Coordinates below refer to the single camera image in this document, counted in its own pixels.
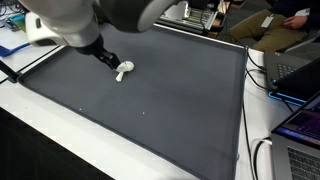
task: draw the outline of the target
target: gray mat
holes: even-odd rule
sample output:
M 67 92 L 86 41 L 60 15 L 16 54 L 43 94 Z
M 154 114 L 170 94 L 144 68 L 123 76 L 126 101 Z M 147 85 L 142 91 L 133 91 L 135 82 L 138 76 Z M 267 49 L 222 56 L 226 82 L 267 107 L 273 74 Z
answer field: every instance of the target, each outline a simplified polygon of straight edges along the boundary
M 102 34 L 106 49 L 136 66 L 121 83 L 70 48 L 19 82 L 201 179 L 234 179 L 245 50 L 160 27 Z

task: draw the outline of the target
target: laptop screen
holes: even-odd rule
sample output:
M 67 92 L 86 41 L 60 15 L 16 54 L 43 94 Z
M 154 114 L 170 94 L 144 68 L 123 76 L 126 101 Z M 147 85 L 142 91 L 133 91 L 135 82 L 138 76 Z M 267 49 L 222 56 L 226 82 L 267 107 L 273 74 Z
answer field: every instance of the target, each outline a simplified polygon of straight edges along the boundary
M 275 132 L 320 147 L 320 93 L 277 127 Z

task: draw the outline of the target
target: white plastic piece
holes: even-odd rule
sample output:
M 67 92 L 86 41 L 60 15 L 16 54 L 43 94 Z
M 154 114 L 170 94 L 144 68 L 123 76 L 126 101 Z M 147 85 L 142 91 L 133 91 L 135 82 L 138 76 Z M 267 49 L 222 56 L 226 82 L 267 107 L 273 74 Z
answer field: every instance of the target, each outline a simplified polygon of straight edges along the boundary
M 134 64 L 131 61 L 125 61 L 125 62 L 121 63 L 118 66 L 118 68 L 115 70 L 115 71 L 119 72 L 118 76 L 116 77 L 116 81 L 121 82 L 124 73 L 132 71 L 133 68 L 134 68 Z
M 267 139 L 264 139 L 264 140 L 262 140 L 264 143 L 267 143 L 267 144 L 269 144 L 270 146 L 272 146 L 272 141 L 270 141 L 270 140 L 267 140 Z
M 51 40 L 57 45 L 68 45 L 68 42 L 64 40 L 57 33 L 50 30 L 45 24 L 41 22 L 41 27 L 36 26 L 36 21 L 40 17 L 32 12 L 27 13 L 26 15 L 26 28 L 27 28 L 27 36 L 29 42 L 34 46 L 40 46 L 37 42 L 41 40 Z
M 116 81 L 121 82 L 124 72 L 119 72 L 118 76 L 116 77 Z
M 191 8 L 188 1 L 180 1 L 177 5 L 172 5 L 168 8 L 164 15 L 173 20 L 182 20 L 190 16 Z

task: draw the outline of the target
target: cable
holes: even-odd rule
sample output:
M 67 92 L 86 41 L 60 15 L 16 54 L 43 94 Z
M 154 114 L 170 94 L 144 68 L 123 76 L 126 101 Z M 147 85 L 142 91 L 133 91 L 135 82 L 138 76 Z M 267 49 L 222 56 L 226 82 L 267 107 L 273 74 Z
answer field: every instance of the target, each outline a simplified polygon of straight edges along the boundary
M 259 72 L 259 73 L 261 73 L 261 74 L 265 74 L 266 72 L 265 71 L 263 71 L 263 70 L 261 70 L 261 69 L 250 69 L 250 70 L 248 70 L 248 72 L 250 73 L 250 72 L 253 72 L 253 71 L 256 71 L 256 72 Z
M 258 171 L 257 171 L 258 152 L 259 152 L 260 146 L 265 142 L 265 140 L 270 140 L 270 137 L 263 138 L 261 141 L 259 141 L 253 153 L 253 169 L 254 169 L 256 180 L 258 180 Z
M 17 13 L 23 13 L 23 9 L 17 0 L 14 0 L 14 1 L 1 0 L 0 1 L 0 17 L 5 16 L 5 15 L 7 15 L 7 17 L 8 17 L 8 15 L 17 14 Z
M 251 158 L 251 150 L 250 150 L 250 143 L 249 143 L 249 135 L 248 135 L 248 126 L 247 126 L 247 117 L 246 117 L 246 110 L 244 108 L 244 102 L 242 104 L 242 111 L 243 111 L 243 122 L 244 122 L 244 130 L 245 130 L 245 134 L 246 134 L 246 142 L 247 142 L 247 150 L 248 150 L 248 154 L 249 154 L 249 161 L 250 161 L 250 170 L 252 173 L 252 177 L 253 179 L 255 178 L 255 173 L 254 170 L 252 168 L 252 158 Z
M 265 67 L 259 66 L 258 64 L 256 64 L 256 63 L 252 60 L 252 58 L 251 58 L 251 56 L 250 56 L 250 53 L 249 53 L 249 47 L 247 47 L 247 53 L 248 53 L 248 57 L 249 57 L 250 61 L 252 62 L 252 64 L 254 64 L 255 66 L 257 66 L 258 68 L 260 68 L 260 69 L 262 69 L 262 70 L 266 70 Z
M 282 101 L 283 101 L 283 103 L 287 106 L 287 108 L 290 110 L 290 112 L 293 113 L 293 110 L 292 110 L 292 108 L 289 106 L 289 104 L 287 103 L 287 101 L 285 101 L 285 100 L 282 100 Z
M 246 72 L 247 72 L 246 75 L 247 75 L 247 74 L 249 75 L 249 77 L 251 78 L 251 80 L 254 82 L 255 85 L 257 85 L 257 86 L 258 86 L 259 88 L 261 88 L 261 89 L 268 90 L 267 88 L 261 86 L 260 84 L 258 84 L 258 83 L 256 82 L 256 80 L 251 76 L 250 71 L 248 71 L 248 69 L 246 69 Z

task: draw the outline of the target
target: person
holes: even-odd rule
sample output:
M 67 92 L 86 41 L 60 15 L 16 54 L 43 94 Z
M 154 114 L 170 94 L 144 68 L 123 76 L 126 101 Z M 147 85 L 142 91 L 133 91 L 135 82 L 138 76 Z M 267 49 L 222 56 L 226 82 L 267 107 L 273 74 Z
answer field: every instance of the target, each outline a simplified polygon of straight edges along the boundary
M 301 41 L 311 29 L 320 29 L 319 0 L 273 0 L 271 4 L 270 9 L 259 11 L 230 28 L 222 40 L 236 43 L 254 38 L 257 42 L 252 49 L 277 51 Z M 271 22 L 262 27 L 267 17 Z

